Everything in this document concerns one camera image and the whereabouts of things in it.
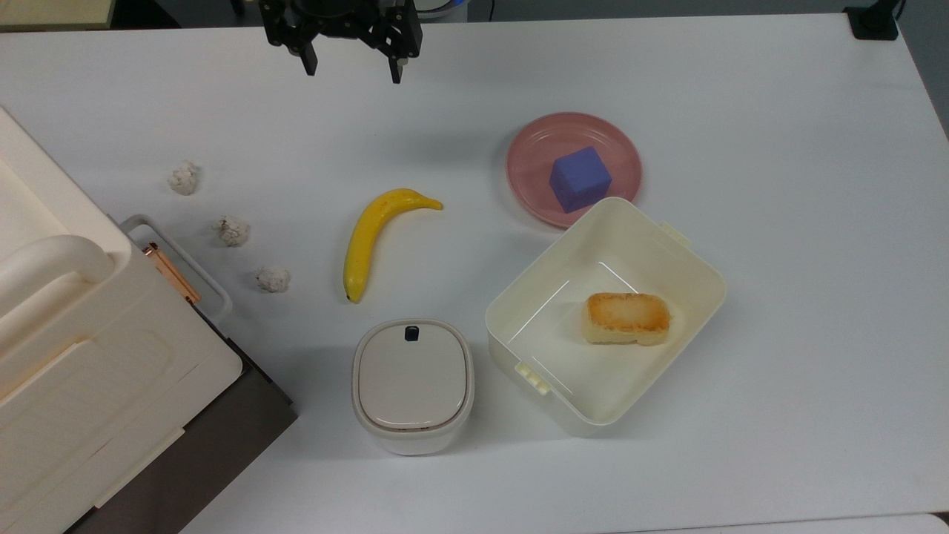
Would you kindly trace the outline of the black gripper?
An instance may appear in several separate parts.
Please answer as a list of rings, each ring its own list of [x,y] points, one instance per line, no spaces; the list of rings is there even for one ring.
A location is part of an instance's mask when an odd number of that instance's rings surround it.
[[[320,35],[358,40],[382,52],[396,85],[407,59],[418,57],[423,44],[413,1],[259,1],[258,8],[268,43],[300,55],[309,76],[318,66],[312,41]]]

